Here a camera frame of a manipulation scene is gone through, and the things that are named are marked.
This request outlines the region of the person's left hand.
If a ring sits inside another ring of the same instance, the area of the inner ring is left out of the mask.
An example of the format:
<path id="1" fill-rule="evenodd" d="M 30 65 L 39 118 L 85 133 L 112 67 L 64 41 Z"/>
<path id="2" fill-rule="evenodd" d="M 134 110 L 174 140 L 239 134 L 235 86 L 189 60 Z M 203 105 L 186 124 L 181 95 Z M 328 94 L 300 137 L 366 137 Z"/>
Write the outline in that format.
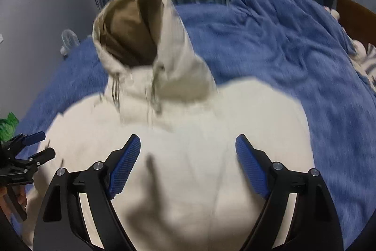
<path id="1" fill-rule="evenodd" d="M 10 215 L 12 214 L 15 202 L 17 202 L 22 210 L 25 211 L 27 206 L 25 186 L 16 186 L 14 190 L 8 189 L 7 187 L 1 187 L 0 193 L 1 210 L 8 218 L 10 218 Z"/>

